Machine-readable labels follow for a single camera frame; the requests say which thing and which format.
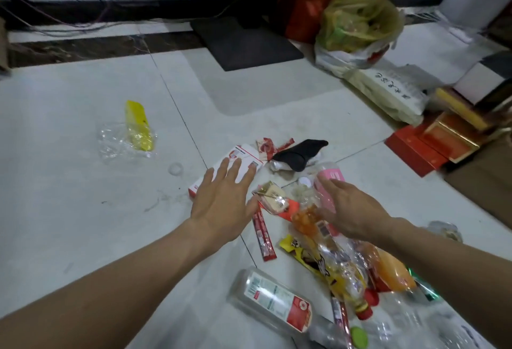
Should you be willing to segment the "person's left forearm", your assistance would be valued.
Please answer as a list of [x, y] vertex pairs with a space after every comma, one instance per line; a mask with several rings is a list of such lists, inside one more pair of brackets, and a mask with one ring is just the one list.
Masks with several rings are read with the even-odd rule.
[[229, 242], [190, 218], [171, 233], [0, 319], [0, 349], [124, 349], [197, 264]]

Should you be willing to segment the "torn red white wrapper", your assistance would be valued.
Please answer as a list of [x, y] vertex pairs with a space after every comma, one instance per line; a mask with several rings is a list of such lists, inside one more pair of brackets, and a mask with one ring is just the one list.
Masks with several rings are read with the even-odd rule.
[[272, 160], [273, 156], [281, 152], [290, 146], [295, 144], [295, 140], [290, 138], [287, 142], [281, 145], [275, 145], [272, 139], [270, 138], [262, 138], [256, 140], [257, 150], [259, 153], [259, 160], [263, 163], [269, 162]]

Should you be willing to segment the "white and red carton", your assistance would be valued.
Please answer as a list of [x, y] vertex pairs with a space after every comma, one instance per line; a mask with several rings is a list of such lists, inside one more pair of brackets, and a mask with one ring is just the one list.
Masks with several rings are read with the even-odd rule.
[[253, 166], [255, 171], [258, 172], [265, 163], [259, 159], [259, 152], [249, 144], [242, 144], [234, 146], [221, 160], [215, 165], [211, 166], [213, 169], [212, 180], [216, 178], [218, 169], [224, 158], [229, 160], [227, 170], [230, 170], [237, 159], [241, 159], [241, 165], [235, 179], [235, 183], [240, 183], [248, 169]]

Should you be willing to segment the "small clear jar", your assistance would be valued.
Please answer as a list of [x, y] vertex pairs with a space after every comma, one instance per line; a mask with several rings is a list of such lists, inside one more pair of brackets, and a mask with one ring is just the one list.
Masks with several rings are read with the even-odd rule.
[[426, 230], [439, 236], [463, 243], [463, 237], [461, 233], [459, 232], [457, 226], [452, 223], [432, 221], [426, 226]]

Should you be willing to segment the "crumpled clear plastic bag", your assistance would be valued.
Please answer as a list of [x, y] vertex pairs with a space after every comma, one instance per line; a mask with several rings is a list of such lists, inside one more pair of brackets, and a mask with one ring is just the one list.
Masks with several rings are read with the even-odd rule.
[[152, 152], [135, 150], [127, 135], [125, 122], [107, 123], [97, 129], [99, 157], [105, 163], [113, 161], [135, 162], [153, 158], [156, 154], [157, 134], [151, 129], [155, 138], [155, 149]]

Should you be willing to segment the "white and black box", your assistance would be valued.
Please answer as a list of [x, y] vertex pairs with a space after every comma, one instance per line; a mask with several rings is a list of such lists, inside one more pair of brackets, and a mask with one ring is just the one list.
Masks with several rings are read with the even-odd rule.
[[453, 89], [477, 111], [497, 111], [512, 101], [512, 51], [484, 57], [455, 83]]

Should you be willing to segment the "orange box with gold rim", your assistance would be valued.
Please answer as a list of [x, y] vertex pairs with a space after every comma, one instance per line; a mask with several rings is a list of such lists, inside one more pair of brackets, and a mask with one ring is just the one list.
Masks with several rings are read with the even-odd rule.
[[419, 139], [451, 163], [457, 164], [477, 152], [487, 136], [457, 114], [443, 112], [426, 124]]

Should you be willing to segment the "yellow-green plastic rubbish bag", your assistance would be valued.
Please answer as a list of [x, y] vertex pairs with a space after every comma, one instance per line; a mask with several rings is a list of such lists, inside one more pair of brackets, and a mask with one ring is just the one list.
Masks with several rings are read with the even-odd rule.
[[331, 0], [315, 39], [315, 64], [337, 78], [371, 68], [395, 48], [405, 23], [390, 0]]

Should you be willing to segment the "black stand with base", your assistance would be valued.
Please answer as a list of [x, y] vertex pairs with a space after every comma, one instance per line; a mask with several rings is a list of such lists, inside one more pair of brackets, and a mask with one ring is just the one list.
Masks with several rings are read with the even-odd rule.
[[233, 16], [190, 22], [193, 31], [227, 72], [299, 60], [304, 54], [263, 18], [265, 0], [238, 0]]

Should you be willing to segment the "clear bottle with red cap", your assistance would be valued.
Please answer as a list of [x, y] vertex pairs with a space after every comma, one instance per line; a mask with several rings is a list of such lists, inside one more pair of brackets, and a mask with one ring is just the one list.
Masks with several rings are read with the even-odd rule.
[[317, 244], [317, 264], [333, 295], [349, 303], [359, 320], [369, 320], [373, 310], [365, 294], [367, 283], [350, 256], [336, 244]]

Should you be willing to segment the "clear bottle with red label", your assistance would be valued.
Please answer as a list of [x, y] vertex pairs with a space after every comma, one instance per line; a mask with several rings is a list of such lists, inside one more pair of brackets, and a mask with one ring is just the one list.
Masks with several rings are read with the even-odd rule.
[[317, 349], [349, 349], [342, 329], [320, 315], [307, 297], [256, 267], [238, 272], [229, 299], [248, 316], [296, 343]]

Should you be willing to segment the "green foil wrapper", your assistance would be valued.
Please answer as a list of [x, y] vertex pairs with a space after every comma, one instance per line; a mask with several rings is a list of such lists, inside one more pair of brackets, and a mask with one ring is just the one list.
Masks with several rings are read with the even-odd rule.
[[416, 271], [410, 267], [407, 267], [407, 271], [416, 283], [417, 290], [415, 290], [415, 293], [418, 294], [416, 297], [419, 297], [421, 302], [433, 303], [442, 300], [440, 294]]

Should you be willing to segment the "person's left hand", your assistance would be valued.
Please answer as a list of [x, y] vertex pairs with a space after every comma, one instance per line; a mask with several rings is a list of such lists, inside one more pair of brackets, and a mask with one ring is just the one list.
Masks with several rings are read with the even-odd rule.
[[242, 228], [242, 205], [245, 204], [250, 185], [256, 171], [251, 166], [240, 183], [226, 183], [229, 160], [224, 158], [207, 190], [200, 193], [200, 185], [193, 199], [190, 218], [199, 227], [199, 234], [205, 236], [214, 251], [226, 243], [235, 240], [244, 230]]

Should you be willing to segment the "person's right hand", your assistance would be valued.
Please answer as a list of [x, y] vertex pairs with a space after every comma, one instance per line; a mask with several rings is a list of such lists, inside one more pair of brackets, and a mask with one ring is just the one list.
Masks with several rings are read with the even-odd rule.
[[325, 176], [319, 176], [318, 180], [331, 197], [334, 210], [319, 208], [317, 213], [341, 234], [378, 244], [392, 230], [396, 219], [374, 197], [347, 182]]

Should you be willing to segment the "black sock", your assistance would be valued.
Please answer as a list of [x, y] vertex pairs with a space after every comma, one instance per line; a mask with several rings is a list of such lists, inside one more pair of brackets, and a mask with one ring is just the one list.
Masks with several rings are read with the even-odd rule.
[[304, 171], [307, 166], [318, 162], [321, 150], [328, 145], [326, 140], [306, 139], [274, 154], [268, 162], [269, 168], [273, 172]]

